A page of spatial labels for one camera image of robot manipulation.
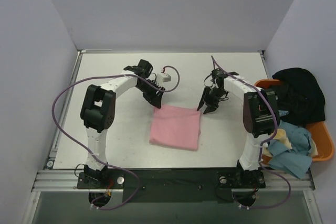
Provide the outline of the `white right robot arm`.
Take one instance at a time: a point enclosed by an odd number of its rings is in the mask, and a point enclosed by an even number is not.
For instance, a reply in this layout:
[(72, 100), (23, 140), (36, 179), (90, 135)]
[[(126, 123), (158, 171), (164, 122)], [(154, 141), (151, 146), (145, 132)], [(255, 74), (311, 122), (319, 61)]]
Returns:
[(208, 77), (212, 84), (205, 86), (197, 110), (206, 106), (204, 114), (216, 111), (229, 93), (242, 102), (247, 138), (238, 161), (242, 169), (234, 174), (234, 180), (238, 186), (246, 187), (253, 181), (251, 171), (259, 168), (264, 144), (273, 138), (279, 125), (275, 92), (248, 83), (236, 72), (225, 73), (216, 68)]

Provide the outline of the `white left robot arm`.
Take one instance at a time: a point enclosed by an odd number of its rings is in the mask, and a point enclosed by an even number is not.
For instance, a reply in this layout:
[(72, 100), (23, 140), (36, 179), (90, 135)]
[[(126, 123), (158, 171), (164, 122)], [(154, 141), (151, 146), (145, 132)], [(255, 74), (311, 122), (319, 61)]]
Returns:
[(150, 105), (161, 108), (165, 89), (149, 79), (152, 70), (152, 65), (141, 59), (136, 66), (125, 67), (120, 77), (99, 86), (92, 84), (86, 90), (80, 118), (86, 127), (88, 148), (93, 155), (88, 154), (84, 174), (95, 188), (103, 188), (108, 182), (106, 138), (107, 130), (115, 118), (117, 98), (135, 87), (143, 93)]

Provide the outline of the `pink t shirt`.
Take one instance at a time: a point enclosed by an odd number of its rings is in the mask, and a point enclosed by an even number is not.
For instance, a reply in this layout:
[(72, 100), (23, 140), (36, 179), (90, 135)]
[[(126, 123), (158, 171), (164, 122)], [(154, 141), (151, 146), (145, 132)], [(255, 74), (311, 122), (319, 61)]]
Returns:
[(198, 150), (201, 113), (196, 109), (163, 105), (154, 108), (149, 142), (180, 150)]

